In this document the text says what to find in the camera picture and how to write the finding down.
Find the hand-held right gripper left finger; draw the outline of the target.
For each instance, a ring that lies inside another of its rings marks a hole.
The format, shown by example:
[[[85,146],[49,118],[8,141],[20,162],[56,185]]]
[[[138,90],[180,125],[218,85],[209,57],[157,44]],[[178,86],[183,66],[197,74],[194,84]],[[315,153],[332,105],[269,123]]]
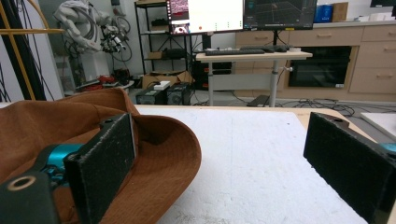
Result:
[[[134,163],[130,114],[104,120],[100,131],[85,144],[59,144],[43,149],[36,161],[38,206],[57,223],[52,191],[61,185],[72,191],[82,224],[98,224]]]

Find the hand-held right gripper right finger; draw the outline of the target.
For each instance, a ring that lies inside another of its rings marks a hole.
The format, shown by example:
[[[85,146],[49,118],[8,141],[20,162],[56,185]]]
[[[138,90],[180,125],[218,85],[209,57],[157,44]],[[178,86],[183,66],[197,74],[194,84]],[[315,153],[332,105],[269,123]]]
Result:
[[[313,112],[304,157],[369,224],[386,224],[396,204],[396,152],[334,116]]]

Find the brown bucket hat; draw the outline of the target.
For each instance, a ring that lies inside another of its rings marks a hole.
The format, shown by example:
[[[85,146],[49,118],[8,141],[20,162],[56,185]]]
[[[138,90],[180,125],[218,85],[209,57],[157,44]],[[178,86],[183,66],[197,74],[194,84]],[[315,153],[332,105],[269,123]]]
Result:
[[[38,206],[40,152],[59,144],[85,144],[111,117],[130,114],[135,158],[98,224],[154,224],[195,178],[201,148],[177,119],[142,115],[119,88],[61,100],[19,101],[0,108],[0,224],[82,224],[71,189],[52,191],[57,223]]]

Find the black computer case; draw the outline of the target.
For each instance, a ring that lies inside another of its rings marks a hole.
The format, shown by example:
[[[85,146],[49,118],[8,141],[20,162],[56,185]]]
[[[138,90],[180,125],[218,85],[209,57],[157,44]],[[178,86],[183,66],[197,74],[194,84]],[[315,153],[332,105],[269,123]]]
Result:
[[[165,90],[155,90],[149,87],[135,96],[139,105],[190,105],[191,85],[179,83],[167,87]]]

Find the white foam board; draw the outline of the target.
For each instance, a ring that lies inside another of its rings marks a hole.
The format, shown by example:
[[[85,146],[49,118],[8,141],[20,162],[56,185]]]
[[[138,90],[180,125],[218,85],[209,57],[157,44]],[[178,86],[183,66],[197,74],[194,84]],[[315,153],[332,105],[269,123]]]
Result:
[[[366,224],[304,158],[308,114],[289,110],[139,106],[189,126],[198,174],[159,224]]]

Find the beige cabinet with drawers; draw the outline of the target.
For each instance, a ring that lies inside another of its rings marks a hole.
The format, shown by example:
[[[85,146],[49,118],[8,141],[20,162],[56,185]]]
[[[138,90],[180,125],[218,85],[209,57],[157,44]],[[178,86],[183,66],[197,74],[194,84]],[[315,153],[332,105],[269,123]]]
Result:
[[[350,46],[351,53],[342,88],[291,87],[286,72],[277,84],[278,98],[396,102],[396,21],[321,23],[282,32],[279,39],[294,47]]]

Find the open cardboard box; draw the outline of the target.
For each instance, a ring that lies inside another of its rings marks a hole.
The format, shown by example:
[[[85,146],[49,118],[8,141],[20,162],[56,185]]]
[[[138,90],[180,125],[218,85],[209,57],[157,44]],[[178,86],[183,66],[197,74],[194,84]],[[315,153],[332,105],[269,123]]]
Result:
[[[143,75],[142,88],[146,89],[153,86],[156,82],[169,81],[170,85],[180,82],[193,83],[194,78],[189,71],[172,71],[168,73],[152,72]]]

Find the light wooden standing desk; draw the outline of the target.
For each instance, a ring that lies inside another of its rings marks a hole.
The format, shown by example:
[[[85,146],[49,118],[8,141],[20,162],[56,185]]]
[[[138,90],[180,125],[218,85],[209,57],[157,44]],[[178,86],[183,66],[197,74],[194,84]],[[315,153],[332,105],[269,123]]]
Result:
[[[306,60],[313,54],[304,51],[298,52],[275,52],[265,54],[244,54],[244,55],[217,55],[206,56],[204,53],[196,55],[196,60],[201,63],[207,63],[209,72],[208,76],[208,104],[214,104],[214,91],[247,91],[247,90],[266,90],[270,92],[269,106],[276,105],[276,91],[278,81],[279,63],[285,61]],[[258,69],[242,68],[235,69],[234,74],[214,75],[213,63],[271,63],[270,68]]]

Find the black metal shelf rack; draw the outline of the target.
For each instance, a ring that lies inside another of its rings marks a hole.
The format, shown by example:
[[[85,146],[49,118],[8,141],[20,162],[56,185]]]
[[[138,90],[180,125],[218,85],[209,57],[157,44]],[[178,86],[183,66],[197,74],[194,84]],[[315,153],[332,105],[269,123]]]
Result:
[[[191,35],[171,33],[167,0],[136,0],[134,12],[143,73],[189,71]]]

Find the brown cardboard box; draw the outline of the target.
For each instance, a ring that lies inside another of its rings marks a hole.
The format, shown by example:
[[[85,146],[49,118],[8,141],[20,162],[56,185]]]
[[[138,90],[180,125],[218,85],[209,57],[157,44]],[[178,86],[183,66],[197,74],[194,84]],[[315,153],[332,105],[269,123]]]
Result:
[[[332,4],[332,22],[345,21],[347,19],[348,2]]]

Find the blue box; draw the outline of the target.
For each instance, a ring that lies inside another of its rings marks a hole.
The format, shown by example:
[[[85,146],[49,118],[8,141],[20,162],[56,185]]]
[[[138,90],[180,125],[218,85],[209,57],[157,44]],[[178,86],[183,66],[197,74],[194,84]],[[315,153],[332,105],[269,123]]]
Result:
[[[326,23],[332,21],[332,5],[317,5],[314,23]]]

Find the black keyboard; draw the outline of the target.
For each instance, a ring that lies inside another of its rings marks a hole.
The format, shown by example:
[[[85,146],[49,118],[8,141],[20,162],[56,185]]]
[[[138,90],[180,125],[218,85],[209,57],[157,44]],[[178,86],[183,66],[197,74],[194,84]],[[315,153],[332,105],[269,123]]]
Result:
[[[217,49],[206,50],[205,56],[223,56],[223,55],[246,55],[246,54],[264,54],[262,49]]]

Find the computer monitor with dark screen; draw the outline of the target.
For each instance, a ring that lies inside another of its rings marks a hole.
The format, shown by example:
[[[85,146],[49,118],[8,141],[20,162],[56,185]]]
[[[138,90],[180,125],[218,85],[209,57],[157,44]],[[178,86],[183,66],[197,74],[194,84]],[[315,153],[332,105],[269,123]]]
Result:
[[[243,27],[253,31],[311,30],[317,0],[244,0]]]

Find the computer monitor with white screen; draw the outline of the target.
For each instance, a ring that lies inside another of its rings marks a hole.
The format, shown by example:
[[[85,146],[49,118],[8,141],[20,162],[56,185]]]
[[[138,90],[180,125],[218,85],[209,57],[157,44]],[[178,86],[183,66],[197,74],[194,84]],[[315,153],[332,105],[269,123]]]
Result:
[[[172,35],[223,33],[243,28],[244,0],[166,0]]]

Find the yellow metal frame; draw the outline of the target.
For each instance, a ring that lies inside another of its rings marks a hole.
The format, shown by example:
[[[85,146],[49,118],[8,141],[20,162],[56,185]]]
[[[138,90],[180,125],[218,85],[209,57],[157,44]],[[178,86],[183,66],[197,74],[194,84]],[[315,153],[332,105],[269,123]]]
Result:
[[[35,11],[43,27],[33,28],[25,3]],[[0,0],[0,37],[3,39],[16,79],[25,100],[47,99],[51,94],[44,79],[40,61],[35,60],[29,36],[61,34],[64,30],[50,28],[43,12],[34,0]]]

